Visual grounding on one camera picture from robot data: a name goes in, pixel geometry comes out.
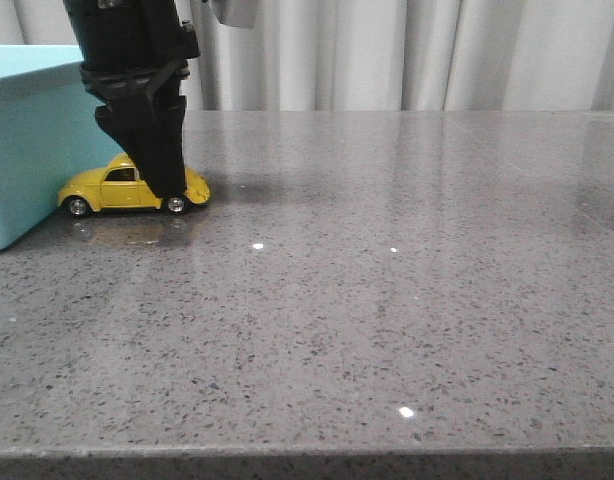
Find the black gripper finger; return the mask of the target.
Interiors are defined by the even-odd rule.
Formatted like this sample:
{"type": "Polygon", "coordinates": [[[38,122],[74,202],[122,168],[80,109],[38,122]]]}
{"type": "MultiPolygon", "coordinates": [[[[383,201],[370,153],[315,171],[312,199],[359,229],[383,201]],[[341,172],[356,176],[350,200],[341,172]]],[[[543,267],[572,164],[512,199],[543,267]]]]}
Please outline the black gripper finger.
{"type": "Polygon", "coordinates": [[[182,154],[186,98],[158,106],[146,96],[119,99],[95,110],[95,120],[133,161],[158,198],[182,195],[187,184],[182,154]]]}

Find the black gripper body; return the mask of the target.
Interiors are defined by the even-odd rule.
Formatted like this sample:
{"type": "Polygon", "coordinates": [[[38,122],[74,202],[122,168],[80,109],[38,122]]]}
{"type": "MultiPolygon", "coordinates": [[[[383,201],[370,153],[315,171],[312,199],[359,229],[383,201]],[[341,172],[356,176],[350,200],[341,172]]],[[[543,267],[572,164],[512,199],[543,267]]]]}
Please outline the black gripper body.
{"type": "Polygon", "coordinates": [[[173,1],[66,1],[83,56],[86,91],[104,103],[146,96],[154,105],[182,97],[188,61],[200,55],[192,23],[173,1]]]}

